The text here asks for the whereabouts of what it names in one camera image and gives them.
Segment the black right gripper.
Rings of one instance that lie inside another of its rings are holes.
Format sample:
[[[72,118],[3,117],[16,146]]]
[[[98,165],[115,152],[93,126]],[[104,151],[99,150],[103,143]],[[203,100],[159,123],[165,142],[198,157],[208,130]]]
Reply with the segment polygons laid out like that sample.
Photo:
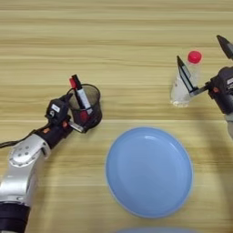
[[[218,35],[217,39],[227,58],[233,60],[233,44],[221,35]],[[233,72],[219,72],[204,86],[198,88],[191,83],[191,74],[179,56],[177,56],[177,67],[179,75],[191,96],[197,96],[208,91],[209,96],[216,101],[223,114],[233,113]]]

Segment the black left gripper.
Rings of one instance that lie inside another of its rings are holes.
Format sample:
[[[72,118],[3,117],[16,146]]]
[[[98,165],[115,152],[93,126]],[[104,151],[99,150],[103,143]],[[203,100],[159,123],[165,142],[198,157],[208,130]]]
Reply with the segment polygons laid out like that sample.
[[[68,103],[72,97],[72,93],[65,94],[60,97],[60,100]],[[60,141],[73,131],[86,133],[89,129],[96,127],[102,120],[100,112],[92,112],[90,115],[86,111],[80,113],[81,126],[72,121],[63,121],[59,125],[48,123],[45,127],[37,129],[36,134],[44,139],[51,149],[57,146]]]

